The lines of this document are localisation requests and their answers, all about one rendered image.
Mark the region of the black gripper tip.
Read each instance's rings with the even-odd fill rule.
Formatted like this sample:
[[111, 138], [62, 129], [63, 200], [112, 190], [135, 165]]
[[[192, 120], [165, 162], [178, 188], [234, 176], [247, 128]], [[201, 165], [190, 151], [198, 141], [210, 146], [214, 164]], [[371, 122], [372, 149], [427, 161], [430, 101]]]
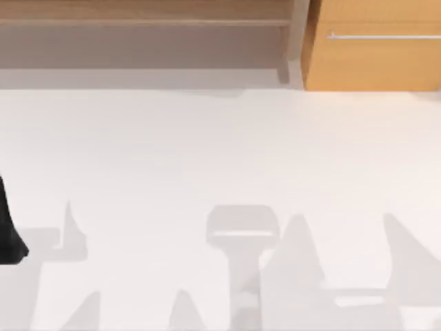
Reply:
[[19, 264], [29, 254], [29, 248], [15, 228], [3, 178], [0, 176], [0, 265]]

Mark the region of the wooden cupboard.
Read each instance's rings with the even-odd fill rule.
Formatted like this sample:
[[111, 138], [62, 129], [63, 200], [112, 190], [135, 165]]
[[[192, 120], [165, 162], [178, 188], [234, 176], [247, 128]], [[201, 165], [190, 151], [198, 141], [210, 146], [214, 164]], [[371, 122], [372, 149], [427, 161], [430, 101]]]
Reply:
[[441, 0], [311, 0], [301, 69], [308, 91], [441, 88]]

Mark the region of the open wooden shelf unit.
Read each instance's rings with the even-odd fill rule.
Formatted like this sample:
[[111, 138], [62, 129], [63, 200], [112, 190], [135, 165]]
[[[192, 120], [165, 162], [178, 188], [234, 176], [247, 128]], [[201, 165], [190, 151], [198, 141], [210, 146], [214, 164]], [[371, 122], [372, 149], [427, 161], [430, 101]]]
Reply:
[[289, 80], [309, 0], [0, 0], [0, 68], [273, 70]]

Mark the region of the wooden drawer front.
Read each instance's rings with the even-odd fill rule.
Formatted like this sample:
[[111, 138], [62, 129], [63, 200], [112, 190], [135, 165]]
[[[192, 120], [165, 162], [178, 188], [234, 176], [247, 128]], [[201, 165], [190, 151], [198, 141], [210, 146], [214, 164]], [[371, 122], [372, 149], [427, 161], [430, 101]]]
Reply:
[[335, 40], [327, 35], [441, 35], [441, 23], [310, 23], [301, 66], [309, 91], [441, 89], [441, 40]]

